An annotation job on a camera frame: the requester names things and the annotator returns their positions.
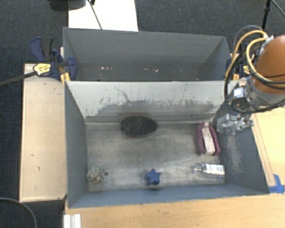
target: white cardboard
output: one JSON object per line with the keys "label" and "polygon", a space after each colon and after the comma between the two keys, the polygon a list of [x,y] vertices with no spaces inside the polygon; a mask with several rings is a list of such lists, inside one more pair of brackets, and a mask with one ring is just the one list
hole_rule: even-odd
{"label": "white cardboard", "polygon": [[68,26],[70,28],[138,31],[134,0],[96,0],[93,5],[69,1]]}

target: plastic bottle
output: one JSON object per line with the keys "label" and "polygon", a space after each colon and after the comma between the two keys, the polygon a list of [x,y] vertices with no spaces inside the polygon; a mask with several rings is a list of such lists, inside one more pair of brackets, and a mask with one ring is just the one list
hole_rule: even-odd
{"label": "plastic bottle", "polygon": [[193,166],[193,172],[211,176],[224,177],[225,167],[221,164],[196,163]]}

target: yellow cable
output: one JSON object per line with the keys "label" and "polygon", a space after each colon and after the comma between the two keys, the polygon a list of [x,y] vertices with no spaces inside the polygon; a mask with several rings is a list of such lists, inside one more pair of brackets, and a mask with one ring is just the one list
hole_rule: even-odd
{"label": "yellow cable", "polygon": [[[249,68],[251,69],[251,71],[253,72],[254,75],[260,77],[262,80],[264,80],[265,82],[267,82],[268,84],[270,83],[274,83],[274,81],[272,80],[269,80],[265,77],[263,77],[261,74],[259,74],[257,71],[256,71],[256,68],[253,66],[253,63],[252,63],[252,59],[250,58],[250,49],[252,48],[252,46],[258,42],[262,42],[262,41],[266,41],[266,38],[259,38],[259,39],[255,39],[253,41],[251,41],[247,48],[246,48],[246,58],[247,58],[247,62],[248,62],[248,66]],[[285,84],[282,84],[282,85],[277,85],[277,84],[274,84],[275,87],[278,87],[278,88],[285,88]]]}
{"label": "yellow cable", "polygon": [[268,37],[268,35],[267,35],[264,31],[262,31],[262,30],[253,30],[253,31],[250,31],[250,32],[244,34],[244,35],[238,40],[237,45],[236,45],[236,47],[234,48],[233,54],[232,54],[232,56],[231,56],[230,65],[229,65],[229,67],[228,67],[228,69],[227,69],[227,71],[226,71],[226,74],[225,74],[225,81],[227,80],[227,76],[228,76],[228,74],[230,73],[230,71],[231,71],[231,69],[232,69],[232,67],[233,67],[233,64],[234,64],[235,61],[236,61],[236,58],[237,58],[237,51],[238,51],[239,46],[241,45],[242,41],[243,41],[246,37],[248,37],[248,36],[250,36],[250,35],[253,35],[253,34],[261,34],[261,35],[263,35],[265,38]]}

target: gray carpet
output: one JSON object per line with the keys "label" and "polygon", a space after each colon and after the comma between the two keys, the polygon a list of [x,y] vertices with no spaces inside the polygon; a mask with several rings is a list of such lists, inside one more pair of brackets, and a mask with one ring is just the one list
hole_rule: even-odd
{"label": "gray carpet", "polygon": [[[285,0],[276,0],[285,11]],[[261,25],[266,0],[135,0],[142,31],[160,31],[226,36],[231,48],[237,30]],[[29,42],[53,37],[62,45],[62,27],[67,25],[64,0],[0,0],[0,80],[18,76],[23,64],[33,61]],[[266,31],[285,34],[285,18],[272,4]],[[21,140],[21,82],[0,87],[0,197],[17,199]],[[62,226],[62,202],[29,204],[38,227]],[[0,202],[1,227],[33,227],[21,207]]]}

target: blue star-shaped object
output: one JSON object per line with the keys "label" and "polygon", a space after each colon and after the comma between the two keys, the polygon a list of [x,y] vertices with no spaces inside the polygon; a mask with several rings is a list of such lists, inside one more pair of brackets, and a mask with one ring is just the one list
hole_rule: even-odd
{"label": "blue star-shaped object", "polygon": [[156,186],[160,183],[160,172],[156,172],[156,170],[152,169],[147,175],[145,175],[144,179],[147,181],[147,186],[151,184]]}

